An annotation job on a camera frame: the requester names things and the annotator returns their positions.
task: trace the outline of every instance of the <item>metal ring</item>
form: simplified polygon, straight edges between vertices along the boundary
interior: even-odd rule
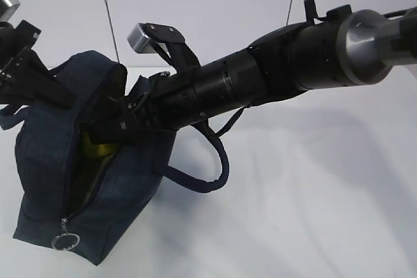
[[[76,242],[72,245],[70,245],[69,247],[64,247],[62,249],[59,249],[56,247],[56,244],[58,242],[58,240],[64,238],[64,237],[69,237],[69,236],[73,236],[76,238]],[[70,251],[73,248],[75,248],[77,245],[79,244],[79,236],[77,234],[73,234],[71,232],[66,232],[64,234],[60,234],[59,236],[55,237],[55,239],[52,240],[52,249],[57,250],[57,251]]]

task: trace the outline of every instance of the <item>white backdrop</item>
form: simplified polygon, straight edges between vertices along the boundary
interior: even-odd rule
[[[49,66],[96,49],[114,58],[103,0],[21,0],[14,22],[43,30],[35,48]],[[381,12],[415,0],[317,0]],[[130,51],[137,22],[181,30],[203,63],[285,23],[289,0],[109,0],[131,85],[164,68]],[[291,21],[303,18],[294,1]],[[22,191],[17,130],[1,134],[1,277],[388,277],[417,275],[417,81],[398,67],[379,85],[317,90],[247,110],[224,137],[229,183],[197,195],[164,180],[106,261],[94,267],[11,238]],[[230,114],[214,119],[220,127]],[[180,131],[171,164],[213,179],[215,152]]]

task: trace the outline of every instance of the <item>robotic arm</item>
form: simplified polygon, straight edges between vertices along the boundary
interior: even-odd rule
[[[18,0],[0,0],[0,104],[28,105],[35,99],[66,108],[74,95],[48,72],[32,50],[40,29],[22,21],[17,28],[7,21]]]
[[[26,21],[15,29],[7,23],[18,5],[17,0],[0,0],[0,104],[40,98],[70,107],[74,95],[31,49],[40,30]],[[150,77],[151,89],[140,99],[116,100],[116,113],[112,108],[88,125],[92,142],[128,141],[151,129],[178,130],[313,89],[372,85],[395,65],[417,63],[417,7],[382,15],[353,12],[345,5],[319,17],[314,0],[305,0],[304,6],[305,22],[273,31],[204,66],[174,27],[137,24],[128,37],[132,49],[159,54],[177,73]]]

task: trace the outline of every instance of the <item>navy zipper bag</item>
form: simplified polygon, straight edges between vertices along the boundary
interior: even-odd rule
[[[13,238],[71,251],[99,265],[155,195],[163,177],[199,193],[227,182],[227,155],[207,123],[194,127],[219,154],[222,173],[213,182],[169,166],[175,131],[149,131],[107,156],[86,158],[80,153],[83,123],[100,111],[104,95],[124,96],[126,68],[86,51],[51,73],[76,95],[72,109],[36,100],[23,109],[9,105],[0,110],[2,129],[24,122],[15,144],[24,196]],[[139,98],[149,89],[149,80],[140,77],[129,97]]]

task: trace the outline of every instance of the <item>zipper pull ring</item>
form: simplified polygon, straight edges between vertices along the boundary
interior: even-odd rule
[[[56,236],[51,243],[52,249],[57,250],[57,251],[70,251],[73,248],[75,248],[80,241],[80,237],[77,234],[74,234],[72,232],[68,232],[68,229],[66,227],[66,224],[68,223],[67,218],[62,218],[61,220],[61,230],[62,233],[59,236]],[[69,245],[67,247],[57,247],[57,243],[59,240],[61,240],[62,238],[65,237],[73,237],[72,239],[74,240],[74,243],[69,243]]]

